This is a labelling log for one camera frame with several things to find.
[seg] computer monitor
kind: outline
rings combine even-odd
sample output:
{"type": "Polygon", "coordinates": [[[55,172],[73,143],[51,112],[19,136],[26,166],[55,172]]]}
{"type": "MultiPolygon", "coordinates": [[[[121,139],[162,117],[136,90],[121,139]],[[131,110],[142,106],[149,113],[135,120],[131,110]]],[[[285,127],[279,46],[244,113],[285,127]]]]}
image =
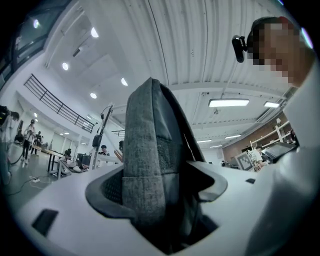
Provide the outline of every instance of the computer monitor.
{"type": "Polygon", "coordinates": [[[297,146],[293,144],[276,142],[268,147],[265,150],[264,154],[266,154],[271,159],[272,163],[276,163],[280,159],[280,157],[296,148],[297,146]]]}
{"type": "Polygon", "coordinates": [[[254,165],[250,160],[247,152],[236,155],[234,159],[237,162],[237,166],[240,170],[252,171],[254,169],[254,165]]]}

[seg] mesh pocket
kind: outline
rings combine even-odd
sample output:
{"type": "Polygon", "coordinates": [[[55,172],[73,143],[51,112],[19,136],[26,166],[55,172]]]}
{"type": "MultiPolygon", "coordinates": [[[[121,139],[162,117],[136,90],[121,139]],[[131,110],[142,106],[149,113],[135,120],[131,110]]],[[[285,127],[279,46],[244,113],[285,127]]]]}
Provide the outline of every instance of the mesh pocket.
{"type": "Polygon", "coordinates": [[[102,185],[104,196],[117,204],[122,205],[122,177],[123,171],[108,178],[102,185]]]}
{"type": "Polygon", "coordinates": [[[161,174],[178,173],[186,161],[184,146],[160,137],[156,143],[161,174]]]}

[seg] black camera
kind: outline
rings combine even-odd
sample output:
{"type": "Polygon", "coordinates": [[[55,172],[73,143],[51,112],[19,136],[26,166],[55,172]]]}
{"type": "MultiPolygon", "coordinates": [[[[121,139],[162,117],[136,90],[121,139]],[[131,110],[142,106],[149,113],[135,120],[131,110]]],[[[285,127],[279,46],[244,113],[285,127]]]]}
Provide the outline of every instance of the black camera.
{"type": "Polygon", "coordinates": [[[244,60],[245,60],[244,52],[247,51],[245,37],[244,36],[235,35],[232,38],[232,45],[233,45],[233,49],[234,49],[234,52],[235,52],[236,60],[239,63],[244,62],[244,60]]]}

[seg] floor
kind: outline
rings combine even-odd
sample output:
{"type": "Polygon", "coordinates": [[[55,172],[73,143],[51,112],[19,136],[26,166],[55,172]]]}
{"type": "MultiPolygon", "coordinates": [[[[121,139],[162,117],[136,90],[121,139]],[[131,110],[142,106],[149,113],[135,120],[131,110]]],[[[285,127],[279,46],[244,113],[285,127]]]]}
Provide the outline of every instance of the floor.
{"type": "MultiPolygon", "coordinates": [[[[22,147],[17,145],[12,145],[11,147],[10,160],[13,163],[21,155],[22,147]]],[[[57,180],[56,177],[48,175],[49,157],[50,155],[38,151],[37,155],[32,154],[29,157],[29,164],[19,160],[11,166],[12,177],[10,183],[4,187],[3,193],[6,195],[12,214],[16,213],[37,193],[57,180]],[[39,178],[40,182],[30,182],[30,176],[39,178]]]]}

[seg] balcony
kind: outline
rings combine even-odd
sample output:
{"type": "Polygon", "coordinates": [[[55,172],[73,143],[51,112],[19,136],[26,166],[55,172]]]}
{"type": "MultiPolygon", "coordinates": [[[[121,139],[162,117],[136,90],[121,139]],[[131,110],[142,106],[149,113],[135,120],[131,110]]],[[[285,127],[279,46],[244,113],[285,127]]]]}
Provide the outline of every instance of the balcony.
{"type": "Polygon", "coordinates": [[[24,83],[24,86],[58,115],[64,117],[66,120],[85,131],[89,133],[92,132],[94,128],[93,123],[89,122],[60,101],[33,74],[31,74],[30,78],[24,83]]]}

